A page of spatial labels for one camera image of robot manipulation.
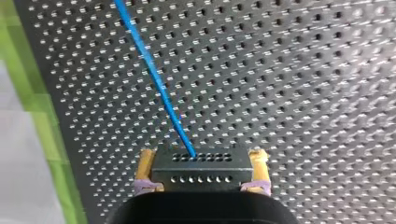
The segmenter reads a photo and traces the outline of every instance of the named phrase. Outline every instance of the ventilation hole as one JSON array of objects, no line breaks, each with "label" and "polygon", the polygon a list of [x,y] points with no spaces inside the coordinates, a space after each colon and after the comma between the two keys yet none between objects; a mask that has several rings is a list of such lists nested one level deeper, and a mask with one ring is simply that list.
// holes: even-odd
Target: ventilation hole
[{"label": "ventilation hole", "polygon": [[336,12],[336,13],[334,13],[334,17],[336,18],[336,19],[340,19],[340,18],[342,18],[343,17],[343,13],[342,12]]},{"label": "ventilation hole", "polygon": [[257,1],[255,3],[253,3],[253,5],[251,6],[253,9],[259,9],[262,8],[262,2]]},{"label": "ventilation hole", "polygon": [[233,177],[229,175],[229,176],[225,177],[224,180],[225,180],[225,182],[230,183],[233,180]]}]

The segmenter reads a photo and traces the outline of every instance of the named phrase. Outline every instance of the metal surface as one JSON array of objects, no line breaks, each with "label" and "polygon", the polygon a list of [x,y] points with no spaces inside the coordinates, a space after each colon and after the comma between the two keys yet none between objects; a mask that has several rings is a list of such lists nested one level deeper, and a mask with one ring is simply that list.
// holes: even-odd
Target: metal surface
[{"label": "metal surface", "polygon": [[[133,195],[141,147],[179,144],[108,0],[15,1],[89,221]],[[128,1],[195,147],[270,154],[301,223],[395,223],[394,1]]]},{"label": "metal surface", "polygon": [[245,148],[197,148],[191,158],[184,148],[160,147],[151,167],[151,180],[166,191],[239,190],[251,181],[253,168]]}]

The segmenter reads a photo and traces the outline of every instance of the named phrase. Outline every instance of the blue cable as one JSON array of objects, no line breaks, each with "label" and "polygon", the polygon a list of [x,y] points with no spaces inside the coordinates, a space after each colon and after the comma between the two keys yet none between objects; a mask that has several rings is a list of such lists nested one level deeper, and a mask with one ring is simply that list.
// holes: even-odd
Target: blue cable
[{"label": "blue cable", "polygon": [[154,64],[154,60],[152,59],[149,51],[146,49],[146,45],[143,42],[142,38],[140,37],[139,32],[137,31],[136,27],[131,23],[131,16],[129,15],[125,4],[123,3],[124,0],[114,0],[114,3],[117,6],[117,10],[120,13],[120,17],[125,22],[126,27],[131,31],[132,39],[137,46],[140,54],[143,56],[145,60],[150,76],[154,81],[155,87],[157,91],[160,92],[161,99],[163,100],[163,105],[165,106],[166,112],[169,114],[169,117],[174,125],[178,135],[183,141],[184,146],[186,146],[187,150],[190,153],[191,157],[195,157],[195,149],[192,146],[189,137],[184,133],[183,127],[181,126],[180,120],[178,120],[175,110],[173,109],[172,103],[169,100],[168,94],[166,92],[166,87],[163,85],[163,81],[161,80],[160,75],[157,72],[157,68]]}]

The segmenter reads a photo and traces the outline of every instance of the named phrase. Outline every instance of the black device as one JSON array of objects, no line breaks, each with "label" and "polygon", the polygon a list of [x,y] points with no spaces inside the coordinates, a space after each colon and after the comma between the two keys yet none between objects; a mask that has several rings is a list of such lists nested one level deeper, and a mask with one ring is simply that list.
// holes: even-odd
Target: black device
[{"label": "black device", "polygon": [[109,224],[298,224],[282,203],[252,192],[154,192],[133,197]]}]

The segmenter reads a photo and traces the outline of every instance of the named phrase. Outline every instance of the hole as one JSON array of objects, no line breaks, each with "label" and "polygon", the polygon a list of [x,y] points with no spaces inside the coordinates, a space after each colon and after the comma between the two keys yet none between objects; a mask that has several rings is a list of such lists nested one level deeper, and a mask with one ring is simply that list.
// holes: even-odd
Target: hole
[{"label": "hole", "polygon": [[321,39],[321,34],[315,35],[315,40],[320,40]]},{"label": "hole", "polygon": [[341,56],[343,56],[343,52],[341,52],[341,50],[337,50],[337,51],[334,53],[334,55],[335,55],[336,57],[341,57]]},{"label": "hole", "polygon": [[303,21],[303,18],[296,17],[296,19],[294,21],[299,24],[299,23],[301,23]]},{"label": "hole", "polygon": [[253,23],[253,28],[258,30],[262,28],[262,21],[256,21]]},{"label": "hole", "polygon": [[95,10],[96,11],[101,11],[103,9],[105,9],[105,5],[103,5],[101,3],[95,5]]},{"label": "hole", "polygon": [[238,4],[233,7],[233,11],[235,11],[235,12],[242,11],[243,9],[244,9],[244,6],[242,4]]},{"label": "hole", "polygon": [[336,13],[334,13],[334,17],[336,19],[340,19],[341,17],[343,17],[343,13],[342,12],[336,12]]},{"label": "hole", "polygon": [[224,180],[225,180],[225,182],[230,183],[233,180],[233,177],[229,175],[229,176],[225,177]]},{"label": "hole", "polygon": [[235,25],[234,29],[236,32],[242,32],[245,28],[244,23],[238,23]]},{"label": "hole", "polygon": [[282,25],[282,20],[281,20],[281,19],[276,19],[276,20],[275,20],[275,25],[276,25],[276,26]]},{"label": "hole", "polygon": [[262,2],[257,1],[255,3],[253,3],[252,7],[254,9],[262,8]]},{"label": "hole", "polygon": [[321,21],[321,15],[320,14],[315,15],[314,19],[315,21]]},{"label": "hole", "polygon": [[341,38],[343,36],[343,33],[341,33],[341,32],[336,32],[335,34],[334,34],[334,37],[335,38]]}]

